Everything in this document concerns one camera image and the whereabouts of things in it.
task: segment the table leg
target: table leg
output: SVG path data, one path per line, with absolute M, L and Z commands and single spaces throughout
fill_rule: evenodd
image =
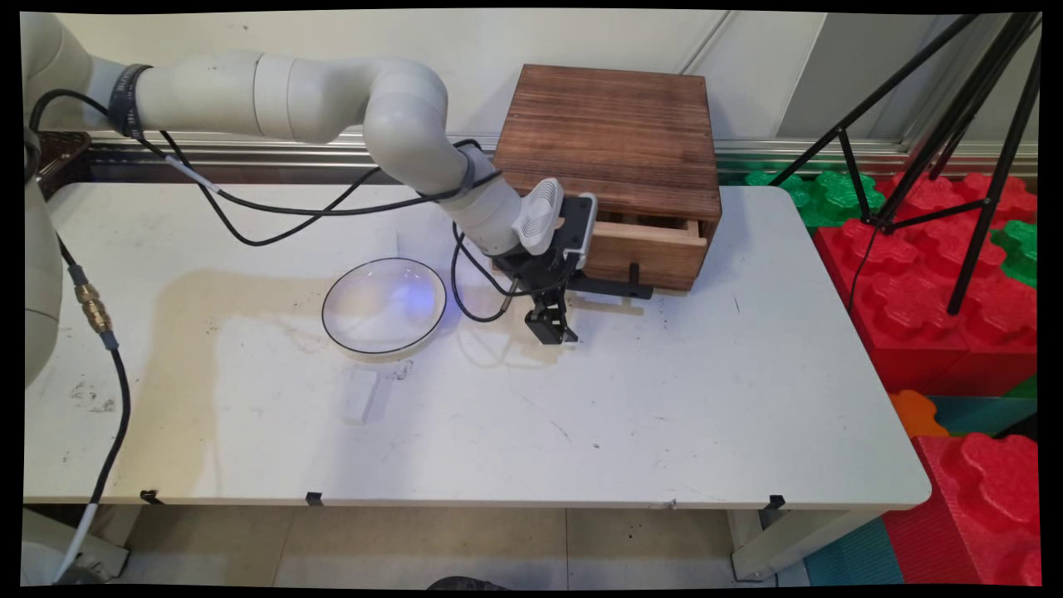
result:
M 32 585 L 48 585 L 52 576 L 63 561 L 74 529 L 22 509 L 22 571 L 23 581 Z M 119 573 L 125 565 L 130 551 L 95 535 L 86 535 L 81 545 L 81 557 L 75 564 L 95 568 L 106 581 Z
M 118 547 L 124 547 L 144 505 L 101 505 L 88 533 Z
M 735 578 L 766 579 L 881 514 L 881 511 L 787 511 L 767 529 L 758 532 L 753 524 L 756 511 L 729 512 Z

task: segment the wrist band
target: wrist band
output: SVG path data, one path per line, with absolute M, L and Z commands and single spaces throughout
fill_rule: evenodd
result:
M 136 81 L 140 73 L 151 68 L 151 65 L 134 64 L 125 67 L 118 75 L 114 89 L 111 90 L 111 103 L 107 105 L 107 120 L 111 126 L 126 137 L 144 138 L 144 126 L 140 124 L 140 114 L 136 109 Z

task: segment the tripod leg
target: tripod leg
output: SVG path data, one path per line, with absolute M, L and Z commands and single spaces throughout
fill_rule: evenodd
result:
M 847 115 L 845 115 L 844 118 L 839 120 L 837 124 L 831 126 L 826 134 L 824 134 L 822 137 L 819 138 L 819 140 L 812 143 L 812 147 L 805 150 L 805 153 L 800 154 L 800 156 L 798 156 L 797 159 L 793 161 L 793 164 L 787 166 L 786 170 L 779 172 L 779 174 L 775 176 L 775 178 L 773 178 L 772 182 L 769 184 L 773 186 L 781 185 L 782 181 L 786 181 L 791 174 L 796 172 L 797 169 L 804 166 L 809 159 L 811 159 L 813 155 L 820 153 L 820 150 L 827 147 L 827 143 L 832 141 L 834 137 L 838 136 L 839 129 L 847 129 L 850 124 L 856 122 L 858 118 L 863 116 L 863 113 L 867 112 L 867 109 L 871 106 L 875 105 L 879 100 L 885 97 L 887 93 L 893 90 L 894 87 L 896 87 L 901 81 L 905 80 L 905 78 L 911 74 L 913 70 L 918 68 L 919 65 L 925 63 L 927 58 L 934 55 L 934 53 L 938 50 L 940 50 L 945 44 L 948 44 L 954 37 L 956 37 L 956 34 L 963 31 L 963 29 L 968 24 L 971 24 L 971 21 L 975 20 L 977 16 L 978 16 L 977 14 L 963 15 L 960 18 L 956 19 L 956 21 L 952 22 L 952 24 L 948 25 L 948 28 L 945 31 L 941 32 L 941 34 L 938 35 L 938 37 L 935 37 L 933 41 L 928 44 L 926 48 L 923 48 L 914 56 L 912 56 L 912 59 L 908 61 L 905 64 L 905 66 L 900 67 L 900 70 L 893 73 L 893 76 L 891 76 L 890 79 L 887 79 L 884 83 L 879 85 L 878 89 L 872 91 L 872 93 L 867 96 L 867 98 L 864 99 L 864 101 L 860 102 L 860 104 L 858 104 L 857 107 L 853 108 L 853 110 L 849 112 Z
M 838 140 L 842 143 L 842 153 L 845 154 L 845 165 L 849 168 L 849 177 L 853 178 L 853 191 L 857 193 L 857 201 L 860 203 L 860 220 L 865 224 L 870 224 L 871 207 L 867 206 L 867 195 L 864 193 L 863 183 L 860 181 L 857 157 L 853 155 L 853 146 L 849 144 L 849 134 L 845 132 L 845 129 L 838 130 Z
M 952 134 L 948 142 L 945 143 L 945 149 L 941 151 L 941 155 L 938 157 L 938 161 L 934 163 L 933 168 L 930 169 L 930 180 L 937 180 L 941 175 L 942 171 L 945 169 L 945 165 L 948 164 L 948 159 L 952 157 L 952 152 L 956 151 L 957 146 L 960 144 L 960 140 L 963 136 L 967 134 L 967 129 L 971 127 L 971 123 L 975 120 L 975 115 L 978 114 L 979 108 L 985 103 L 985 98 L 989 98 L 990 92 L 996 87 L 997 81 L 1000 80 L 1000 75 L 1003 74 L 1008 64 L 1011 63 L 1011 58 L 1015 56 L 1015 52 L 1026 44 L 1026 40 L 1033 35 L 1033 32 L 1037 29 L 1037 24 L 1034 23 L 1023 34 L 1022 37 L 1016 38 L 1012 47 L 1008 49 L 1007 55 L 1003 59 L 997 63 L 992 74 L 982 84 L 981 88 L 975 92 L 975 98 L 971 100 L 971 105 L 967 106 L 967 114 L 964 116 L 963 120 L 957 126 L 956 133 Z
M 1015 107 L 1015 116 L 1011 120 L 1011 127 L 1008 129 L 1008 136 L 1005 138 L 1003 148 L 1000 150 L 1000 159 L 997 161 L 996 170 L 993 171 L 993 180 L 990 182 L 990 190 L 985 197 L 985 205 L 978 216 L 978 223 L 975 224 L 975 234 L 967 245 L 967 254 L 963 257 L 963 266 L 960 267 L 960 277 L 956 280 L 952 289 L 952 296 L 948 302 L 948 313 L 956 315 L 960 313 L 963 305 L 963 296 L 967 292 L 971 284 L 971 276 L 974 274 L 975 264 L 978 261 L 978 254 L 985 242 L 985 235 L 990 232 L 990 223 L 993 221 L 993 213 L 996 211 L 997 202 L 1000 201 L 1000 192 L 1003 191 L 1003 184 L 1011 170 L 1011 164 L 1015 159 L 1015 152 L 1018 151 L 1018 143 L 1026 131 L 1026 124 L 1030 120 L 1030 113 L 1033 112 L 1033 104 L 1037 99 L 1037 91 L 1041 89 L 1041 44 L 1037 44 L 1037 53 L 1033 56 L 1033 65 L 1030 67 L 1030 74 L 1026 79 L 1023 87 L 1023 95 L 1018 99 L 1018 106 Z
M 1015 39 L 1030 29 L 1036 15 L 1036 13 L 1015 13 L 1008 19 L 1003 29 L 996 36 L 996 39 L 993 40 L 990 49 L 985 51 L 985 54 L 978 62 L 978 66 L 975 67 L 974 72 L 971 73 L 971 76 L 967 78 L 959 92 L 957 92 L 956 98 L 952 99 L 945 115 L 938 121 L 938 125 L 934 126 L 927 138 L 927 142 L 919 149 L 915 159 L 912 160 L 908 170 L 905 171 L 904 176 L 900 177 L 900 182 L 897 183 L 897 187 L 890 194 L 890 199 L 882 205 L 882 209 L 878 212 L 879 221 L 889 222 L 893 219 L 894 213 L 897 212 L 897 208 L 900 206 L 900 202 L 904 201 L 905 195 L 911 190 L 916 178 L 923 173 L 923 170 L 930 164 L 930 159 L 938 153 L 945 139 L 954 131 L 957 131 L 957 124 L 963 118 L 964 114 L 966 114 L 966 107 L 971 104 L 978 89 L 993 74 L 996 64 L 1007 56 L 1007 52 Z

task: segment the table surface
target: table surface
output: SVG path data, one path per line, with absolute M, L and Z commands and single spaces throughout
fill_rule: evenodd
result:
M 231 185 L 265 203 L 341 189 Z M 323 218 L 264 247 L 233 239 L 192 185 L 82 183 L 50 202 L 115 321 L 133 390 L 105 502 L 904 509 L 930 483 L 786 192 L 724 187 L 689 293 L 571 292 L 579 343 L 542 346 L 517 298 L 495 323 L 449 304 L 431 341 L 367 359 L 332 343 L 320 307 L 366 260 L 404 256 L 446 279 L 435 205 Z M 367 186 L 348 204 L 411 195 Z M 263 238 L 285 217 L 225 205 Z M 500 296 L 469 263 L 471 310 Z M 87 500 L 119 417 L 109 356 L 65 288 L 55 353 L 26 392 L 23 499 Z M 355 369 L 381 386 L 342 418 Z

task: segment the transparent petri dish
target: transparent petri dish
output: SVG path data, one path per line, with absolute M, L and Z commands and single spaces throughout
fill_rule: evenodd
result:
M 371 356 L 423 343 L 443 318 L 446 289 L 416 259 L 367 261 L 333 284 L 321 306 L 325 334 L 341 347 Z

